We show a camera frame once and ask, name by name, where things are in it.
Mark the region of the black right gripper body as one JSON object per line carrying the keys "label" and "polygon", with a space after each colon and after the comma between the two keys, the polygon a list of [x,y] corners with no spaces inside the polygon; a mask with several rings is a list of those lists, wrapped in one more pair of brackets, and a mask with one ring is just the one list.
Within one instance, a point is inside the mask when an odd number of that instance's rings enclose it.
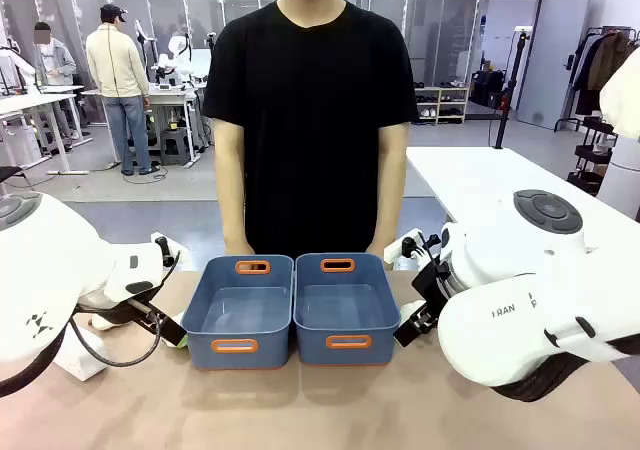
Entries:
{"label": "black right gripper body", "polygon": [[440,314],[451,298],[446,286],[450,275],[449,265],[436,257],[413,279],[411,285],[420,299],[400,308],[401,322],[394,332],[395,340],[402,347],[437,327]]}

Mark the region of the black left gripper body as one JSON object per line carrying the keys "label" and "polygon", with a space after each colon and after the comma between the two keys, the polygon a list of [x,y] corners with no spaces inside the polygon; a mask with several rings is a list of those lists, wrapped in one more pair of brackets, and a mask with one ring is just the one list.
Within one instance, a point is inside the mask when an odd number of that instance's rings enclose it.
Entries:
{"label": "black left gripper body", "polygon": [[186,330],[171,316],[149,302],[129,299],[133,308],[132,321],[151,334],[159,334],[167,346],[176,346],[186,335]]}

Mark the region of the person's left hand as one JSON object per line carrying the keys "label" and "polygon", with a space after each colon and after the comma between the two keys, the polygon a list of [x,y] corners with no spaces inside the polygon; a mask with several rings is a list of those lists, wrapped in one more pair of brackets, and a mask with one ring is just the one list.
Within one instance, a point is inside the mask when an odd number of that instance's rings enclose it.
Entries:
{"label": "person's left hand", "polygon": [[391,271],[394,268],[394,263],[388,263],[384,259],[384,250],[385,250],[384,243],[374,241],[368,246],[366,252],[368,254],[378,257],[382,261],[384,268],[388,271]]}

